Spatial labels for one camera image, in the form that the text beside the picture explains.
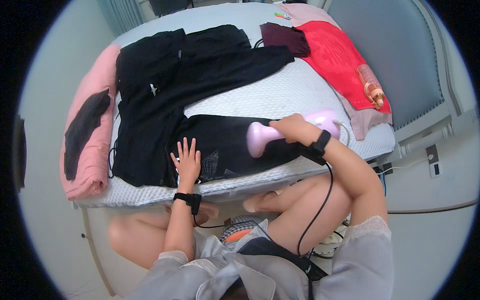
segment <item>pink bottle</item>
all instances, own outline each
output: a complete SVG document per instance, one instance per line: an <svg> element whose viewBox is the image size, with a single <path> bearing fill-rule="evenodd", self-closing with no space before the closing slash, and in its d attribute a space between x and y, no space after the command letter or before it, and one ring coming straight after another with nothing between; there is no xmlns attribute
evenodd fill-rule
<svg viewBox="0 0 480 300"><path fill-rule="evenodd" d="M380 109L384 104L385 94L377 77L373 74L373 71L367 64L360 65L357 68L357 74L364 86L363 92L365 93L365 96L376 109Z"/></svg>
<svg viewBox="0 0 480 300"><path fill-rule="evenodd" d="M340 138L340 127L333 123L333 120L336 119L336 112L333 109L326 108L303 116L303 118L318 128L327 130L337 140ZM284 138L285 136L276 129L253 122L247 131L248 152L252 157L259 158L263 155L268 142Z"/></svg>

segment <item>leg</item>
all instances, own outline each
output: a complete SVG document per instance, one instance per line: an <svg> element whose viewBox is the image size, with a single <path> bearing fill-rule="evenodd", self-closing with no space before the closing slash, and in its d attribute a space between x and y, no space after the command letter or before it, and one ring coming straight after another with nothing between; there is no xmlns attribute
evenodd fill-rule
<svg viewBox="0 0 480 300"><path fill-rule="evenodd" d="M270 237L277 244L294 254L297 254L297 245L302 233L325 200L330 187L330 175L317 176L315 181L316 183L300 198L290 200L294 205L291 205L268 225ZM267 201L274 201L275 198L272 197ZM300 253L307 253L331 234L348 216L351 204L352 199L350 195L338 181L334 180L332 192L325 206L302 239Z"/></svg>
<svg viewBox="0 0 480 300"><path fill-rule="evenodd" d="M248 212L283 213L298 199L304 196L321 180L323 175L313 176L284 188L280 195L276 192L267 192L255 195L243 202Z"/></svg>
<svg viewBox="0 0 480 300"><path fill-rule="evenodd" d="M110 245L119 255L150 269L163 252L169 220L169 215L158 213L115 216L108 227ZM202 224L207 220L208 216L199 212L197 222Z"/></svg>

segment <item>gray upholstered headboard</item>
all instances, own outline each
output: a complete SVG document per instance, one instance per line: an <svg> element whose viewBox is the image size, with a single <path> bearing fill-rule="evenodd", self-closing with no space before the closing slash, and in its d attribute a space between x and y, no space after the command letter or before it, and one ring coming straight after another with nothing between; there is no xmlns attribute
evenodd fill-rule
<svg viewBox="0 0 480 300"><path fill-rule="evenodd" d="M328 8L378 77L394 129L444 102L429 26L410 0L333 0Z"/></svg>

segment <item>hand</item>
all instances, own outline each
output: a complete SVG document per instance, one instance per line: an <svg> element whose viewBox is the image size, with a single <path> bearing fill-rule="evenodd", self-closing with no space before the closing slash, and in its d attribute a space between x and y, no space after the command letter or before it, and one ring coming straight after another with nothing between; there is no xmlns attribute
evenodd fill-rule
<svg viewBox="0 0 480 300"><path fill-rule="evenodd" d="M320 128L305 121L301 114L293 114L280 121L270 121L269 125L282 133L287 143L300 142L306 147L316 142L322 133Z"/></svg>
<svg viewBox="0 0 480 300"><path fill-rule="evenodd" d="M187 138L183 138L183 149L181 142L177 142L177 147L179 151L179 159L173 153L170 153L170 157L173 160L173 164L177 168L177 172L180 177L180 181L187 185L193 185L197 181L198 176L200 175L200 151L195 151L196 140L192 138L192 145L190 150L188 150L188 141Z"/></svg>

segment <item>sleeve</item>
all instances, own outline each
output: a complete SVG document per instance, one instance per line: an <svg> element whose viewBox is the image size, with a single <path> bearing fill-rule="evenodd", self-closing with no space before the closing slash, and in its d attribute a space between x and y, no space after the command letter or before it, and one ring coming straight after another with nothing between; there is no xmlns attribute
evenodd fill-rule
<svg viewBox="0 0 480 300"><path fill-rule="evenodd" d="M393 288L391 232L380 216L349 227L335 251L332 274L314 283L316 299L390 299Z"/></svg>
<svg viewBox="0 0 480 300"><path fill-rule="evenodd" d="M184 252L164 252L125 300L193 300L200 285L210 277L208 270L189 263Z"/></svg>

